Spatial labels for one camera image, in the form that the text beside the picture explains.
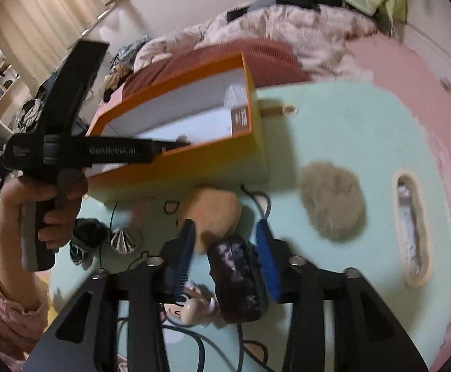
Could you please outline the pink sleeved left forearm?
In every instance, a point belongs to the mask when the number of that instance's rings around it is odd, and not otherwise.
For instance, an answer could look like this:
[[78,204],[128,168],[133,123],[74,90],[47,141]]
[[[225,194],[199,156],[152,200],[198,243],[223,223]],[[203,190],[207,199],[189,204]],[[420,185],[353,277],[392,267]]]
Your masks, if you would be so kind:
[[0,284],[0,359],[12,371],[22,370],[48,325],[48,285],[39,277],[34,278],[34,283],[40,293],[40,306],[32,311],[9,300]]

